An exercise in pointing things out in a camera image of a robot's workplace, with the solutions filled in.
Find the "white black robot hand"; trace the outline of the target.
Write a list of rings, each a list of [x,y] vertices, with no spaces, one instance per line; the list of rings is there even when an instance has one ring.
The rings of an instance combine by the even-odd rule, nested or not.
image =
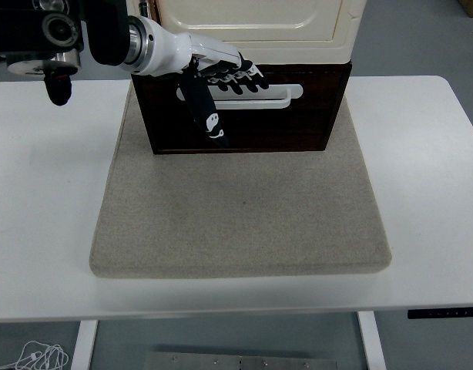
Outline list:
[[[257,66],[228,43],[209,36],[173,34],[143,16],[129,17],[129,51],[122,67],[138,76],[177,81],[197,126],[219,147],[229,146],[210,86],[237,95],[268,89]]]

